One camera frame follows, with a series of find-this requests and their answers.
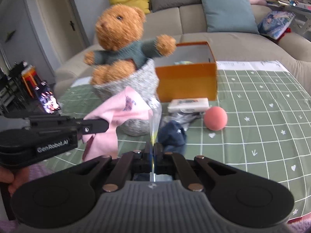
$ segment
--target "screw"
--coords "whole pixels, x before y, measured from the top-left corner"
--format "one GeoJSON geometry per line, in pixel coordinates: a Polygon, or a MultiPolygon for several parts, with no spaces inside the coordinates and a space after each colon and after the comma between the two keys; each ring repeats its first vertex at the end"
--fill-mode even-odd
{"type": "Polygon", "coordinates": [[[116,184],[105,184],[103,186],[103,190],[108,192],[108,193],[111,193],[111,192],[114,192],[114,191],[117,191],[118,190],[118,186],[116,184]]]}
{"type": "Polygon", "coordinates": [[[188,189],[193,192],[201,192],[203,191],[203,185],[200,183],[192,183],[188,186],[188,189]]]}

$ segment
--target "teddy bear ear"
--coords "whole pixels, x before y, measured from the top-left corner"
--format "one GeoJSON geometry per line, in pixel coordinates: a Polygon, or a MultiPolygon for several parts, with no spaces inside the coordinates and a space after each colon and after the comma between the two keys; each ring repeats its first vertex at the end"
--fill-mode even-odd
{"type": "Polygon", "coordinates": [[[133,9],[138,13],[138,15],[139,15],[141,21],[142,21],[142,22],[145,22],[145,21],[146,21],[146,15],[145,15],[145,13],[143,12],[143,10],[140,9],[140,8],[138,8],[138,7],[134,7],[133,9]]]}

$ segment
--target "teddy bear head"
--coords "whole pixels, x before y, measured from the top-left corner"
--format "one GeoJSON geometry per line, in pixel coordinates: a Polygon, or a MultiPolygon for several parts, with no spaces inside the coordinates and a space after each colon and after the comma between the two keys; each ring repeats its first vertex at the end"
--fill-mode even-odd
{"type": "Polygon", "coordinates": [[[145,21],[145,13],[140,8],[114,5],[97,20],[95,30],[98,42],[105,50],[120,50],[141,39],[145,21]]]}

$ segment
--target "sofa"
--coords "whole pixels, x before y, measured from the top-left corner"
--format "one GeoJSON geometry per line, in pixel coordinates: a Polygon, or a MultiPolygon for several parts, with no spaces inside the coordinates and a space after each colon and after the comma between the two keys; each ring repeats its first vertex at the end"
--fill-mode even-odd
{"type": "MultiPolygon", "coordinates": [[[[269,7],[252,5],[256,23],[271,11],[269,7]]],[[[216,60],[260,61],[278,60],[311,94],[311,42],[296,33],[286,35],[276,44],[266,37],[253,33],[207,32],[206,17],[202,4],[169,8],[147,14],[143,40],[167,34],[177,43],[207,41],[216,60]]],[[[83,63],[84,55],[101,49],[94,43],[72,57],[56,71],[54,93],[61,97],[78,78],[91,76],[93,67],[83,63]]]]}

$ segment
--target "green sweater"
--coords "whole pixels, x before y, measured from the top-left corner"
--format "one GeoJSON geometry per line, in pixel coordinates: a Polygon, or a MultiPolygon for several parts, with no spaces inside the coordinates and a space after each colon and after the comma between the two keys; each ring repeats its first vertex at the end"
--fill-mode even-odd
{"type": "Polygon", "coordinates": [[[140,69],[148,59],[161,57],[155,44],[155,39],[144,42],[134,41],[118,51],[94,51],[94,65],[111,65],[117,60],[132,59],[136,68],[140,69]]]}

